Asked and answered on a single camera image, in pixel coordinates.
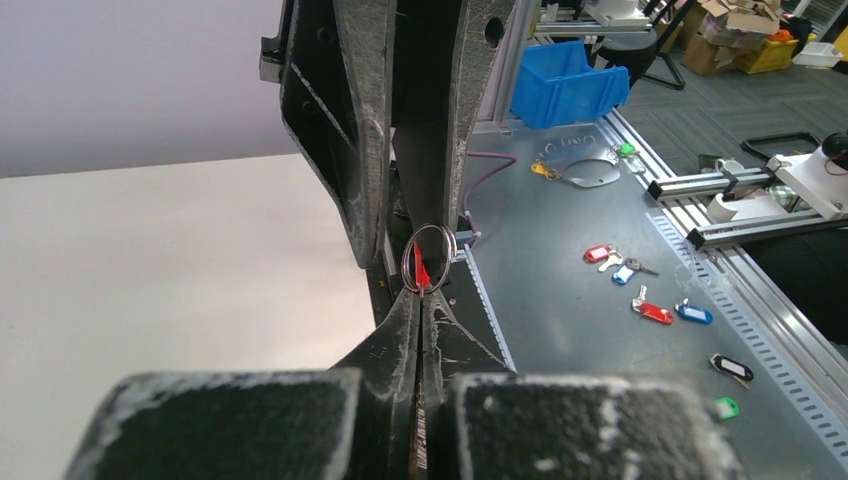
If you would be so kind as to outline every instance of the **white tabletop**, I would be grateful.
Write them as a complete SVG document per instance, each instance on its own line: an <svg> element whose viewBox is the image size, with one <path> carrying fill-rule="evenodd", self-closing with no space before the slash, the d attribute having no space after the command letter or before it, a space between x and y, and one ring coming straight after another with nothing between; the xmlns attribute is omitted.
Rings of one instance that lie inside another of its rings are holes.
<svg viewBox="0 0 848 480"><path fill-rule="evenodd" d="M324 369L373 330L300 155L0 180L0 476L58 478L151 370Z"/></svg>

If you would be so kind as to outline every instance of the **gray wall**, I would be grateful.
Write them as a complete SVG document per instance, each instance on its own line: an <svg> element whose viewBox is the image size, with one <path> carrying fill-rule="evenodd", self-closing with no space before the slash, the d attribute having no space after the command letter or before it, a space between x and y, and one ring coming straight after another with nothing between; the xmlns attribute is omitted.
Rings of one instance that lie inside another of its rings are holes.
<svg viewBox="0 0 848 480"><path fill-rule="evenodd" d="M293 153L282 0L0 0L0 177Z"/></svg>

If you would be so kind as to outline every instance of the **table surface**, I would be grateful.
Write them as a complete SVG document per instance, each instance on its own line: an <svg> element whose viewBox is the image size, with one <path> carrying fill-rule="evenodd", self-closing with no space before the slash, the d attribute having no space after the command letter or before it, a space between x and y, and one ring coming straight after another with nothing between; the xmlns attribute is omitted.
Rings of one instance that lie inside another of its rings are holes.
<svg viewBox="0 0 848 480"><path fill-rule="evenodd" d="M59 478L145 371L334 364L374 328L300 155L0 180L0 477Z"/></svg>
<svg viewBox="0 0 848 480"><path fill-rule="evenodd" d="M473 250L477 267L518 371L626 372L690 381L708 398L731 397L738 403L740 415L725 423L752 476L844 476L841 464L646 215L661 211L624 165L617 182L591 189L530 171L540 156L564 169L608 145L592 125L472 139L472 150L510 152L519 159L482 184L470 203L483 232ZM469 159L466 188L494 165ZM616 285L612 271L600 274L597 265L582 259L586 249L603 243L661 275L639 273L627 285ZM711 310L715 321L706 326L676 317L665 326L640 318L630 306L640 285L647 286L651 303L671 308L688 297ZM714 370L707 362L714 353L750 366L756 375L751 389Z"/></svg>

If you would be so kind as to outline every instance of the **perforated metal strip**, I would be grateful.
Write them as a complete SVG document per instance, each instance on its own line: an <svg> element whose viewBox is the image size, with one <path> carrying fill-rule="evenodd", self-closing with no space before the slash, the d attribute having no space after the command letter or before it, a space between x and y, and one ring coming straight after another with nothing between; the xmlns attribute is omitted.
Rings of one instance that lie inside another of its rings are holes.
<svg viewBox="0 0 848 480"><path fill-rule="evenodd" d="M486 293L486 287L483 286L483 279L480 278L480 272L477 270L477 262L474 261L474 255L471 254L471 249L467 245L464 245L462 247L462 251L459 252L459 255L456 256L454 261L468 262L468 270L471 272L471 278L474 280L474 286L477 288L477 294L480 296L480 301L483 304L483 310L486 311L486 317L489 319L489 325L495 333L495 340L498 342L498 348L501 351L501 356L503 356L506 366L513 372L517 372L518 370L515 369L515 362L512 360L512 354L509 353L509 347L507 347L506 340L504 339L503 332L501 331L501 324L498 323L498 317L495 316L495 309L492 308L492 302L489 300L489 294Z"/></svg>
<svg viewBox="0 0 848 480"><path fill-rule="evenodd" d="M651 223L668 242L680 260L693 268L695 277L751 352L763 371L777 382L780 390L812 427L828 450L848 472L848 430L807 383L791 361L774 347L732 294L719 285L719 276L703 253L695 252L664 215L647 214Z"/></svg>

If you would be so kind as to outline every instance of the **metal key ring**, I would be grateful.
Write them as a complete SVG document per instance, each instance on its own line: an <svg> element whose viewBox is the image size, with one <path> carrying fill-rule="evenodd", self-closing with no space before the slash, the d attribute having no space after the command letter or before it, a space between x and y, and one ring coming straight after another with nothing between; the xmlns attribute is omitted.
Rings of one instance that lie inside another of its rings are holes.
<svg viewBox="0 0 848 480"><path fill-rule="evenodd" d="M421 290L418 289L418 286L415 285L415 281L412 279L412 271L409 267L409 261L412 257L412 248L415 246L415 239L418 238L418 235L420 235L421 232L428 228L435 228L442 234L442 238L445 241L445 249L447 250L447 259L445 261L445 271L442 272L442 278L440 278L435 285L425 287L424 291L421 292ZM403 286L412 293L417 294L428 294L438 290L447 280L448 272L450 272L450 265L453 262L453 259L456 258L457 252L458 248L456 245L456 236L454 236L453 232L447 227L444 225L434 225L432 223L421 225L418 227L418 230L409 237L409 241L406 242L406 247L403 249L403 256L400 259L400 273L401 278L403 279Z"/></svg>

